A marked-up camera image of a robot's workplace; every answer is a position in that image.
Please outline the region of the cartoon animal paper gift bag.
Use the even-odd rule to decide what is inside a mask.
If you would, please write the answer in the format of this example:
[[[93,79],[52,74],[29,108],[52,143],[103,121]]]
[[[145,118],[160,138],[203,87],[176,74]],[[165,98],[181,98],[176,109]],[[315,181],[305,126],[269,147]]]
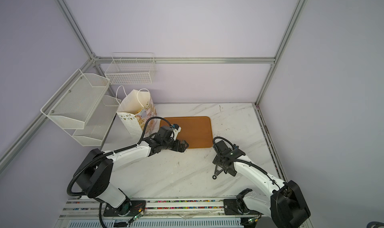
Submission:
[[[150,91],[146,88],[133,89],[129,94],[124,94],[123,99],[115,97],[119,105],[117,116],[131,136],[140,136],[142,132],[148,135],[154,130],[156,122],[150,121],[146,129],[144,126],[148,119],[157,116]]]

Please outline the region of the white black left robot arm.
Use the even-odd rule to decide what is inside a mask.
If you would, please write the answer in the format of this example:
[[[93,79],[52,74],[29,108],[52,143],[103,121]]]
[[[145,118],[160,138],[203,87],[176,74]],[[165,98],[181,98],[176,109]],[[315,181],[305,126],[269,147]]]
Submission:
[[[130,198],[111,182],[112,173],[133,162],[163,150],[183,153],[189,147],[177,139],[181,127],[163,126],[158,132],[141,138],[137,144],[115,151],[94,149],[88,153],[67,187],[69,196],[87,196],[116,209],[120,216],[132,209]]]

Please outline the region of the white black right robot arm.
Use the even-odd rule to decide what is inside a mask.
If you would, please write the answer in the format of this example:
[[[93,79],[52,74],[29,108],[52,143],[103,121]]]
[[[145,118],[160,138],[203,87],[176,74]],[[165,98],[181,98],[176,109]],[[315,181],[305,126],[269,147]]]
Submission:
[[[233,177],[242,175],[259,190],[257,193],[246,188],[235,199],[225,200],[226,214],[267,216],[278,228],[298,228],[311,216],[297,183],[269,174],[225,138],[215,137],[213,149],[216,152],[214,180],[222,173]]]

